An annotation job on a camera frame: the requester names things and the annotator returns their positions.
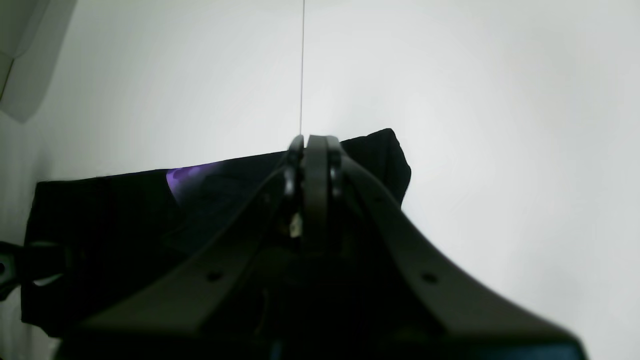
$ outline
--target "black fabric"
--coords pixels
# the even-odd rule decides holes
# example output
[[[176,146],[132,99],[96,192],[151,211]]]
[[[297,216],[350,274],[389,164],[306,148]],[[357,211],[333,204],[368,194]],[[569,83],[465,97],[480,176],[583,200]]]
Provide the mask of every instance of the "black fabric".
[[[411,169],[393,130],[341,145],[402,203]],[[180,204],[167,185],[167,170],[38,183],[25,244],[70,245],[90,261],[50,285],[23,285],[22,321],[62,336],[150,284],[223,230],[283,155],[221,161]]]

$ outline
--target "thin wire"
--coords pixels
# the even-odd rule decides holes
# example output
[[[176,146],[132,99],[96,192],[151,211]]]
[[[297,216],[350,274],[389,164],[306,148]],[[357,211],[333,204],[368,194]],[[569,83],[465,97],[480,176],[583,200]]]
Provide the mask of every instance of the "thin wire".
[[[305,65],[305,0],[302,0],[302,59],[300,60],[300,131],[302,135],[302,76]]]

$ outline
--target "white wall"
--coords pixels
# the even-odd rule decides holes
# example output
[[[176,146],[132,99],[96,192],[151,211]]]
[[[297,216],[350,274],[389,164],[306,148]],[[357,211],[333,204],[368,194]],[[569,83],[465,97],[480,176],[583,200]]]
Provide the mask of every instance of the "white wall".
[[[396,131],[445,254],[640,359],[640,6],[308,0],[303,133]]]
[[[22,241],[40,179],[285,149],[301,6],[52,1],[0,102],[0,238]],[[303,133],[393,128],[413,169],[403,208],[439,249],[592,359],[639,359],[639,10],[307,0]],[[55,342],[21,327],[18,295],[0,356],[43,359]]]

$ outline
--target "white backdrop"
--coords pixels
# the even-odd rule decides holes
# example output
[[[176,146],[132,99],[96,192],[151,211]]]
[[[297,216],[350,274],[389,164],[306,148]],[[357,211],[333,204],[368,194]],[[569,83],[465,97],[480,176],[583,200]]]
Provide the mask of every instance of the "white backdrop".
[[[301,14],[52,1],[0,102],[0,236],[22,241],[37,180],[284,150]],[[307,0],[303,134],[391,127],[413,170],[403,209],[440,250],[592,359],[636,360],[638,38],[633,1]],[[44,359],[55,341],[18,299],[0,305],[0,356]]]

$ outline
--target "mounting hole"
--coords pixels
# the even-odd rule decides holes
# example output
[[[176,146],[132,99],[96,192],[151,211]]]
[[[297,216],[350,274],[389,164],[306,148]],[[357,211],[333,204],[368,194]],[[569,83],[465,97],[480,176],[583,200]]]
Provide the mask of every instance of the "mounting hole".
[[[428,282],[429,284],[436,284],[438,282],[438,278],[430,272],[423,273],[422,280],[424,280],[424,282]]]
[[[219,280],[222,277],[222,270],[211,270],[207,274],[207,281],[214,282]]]

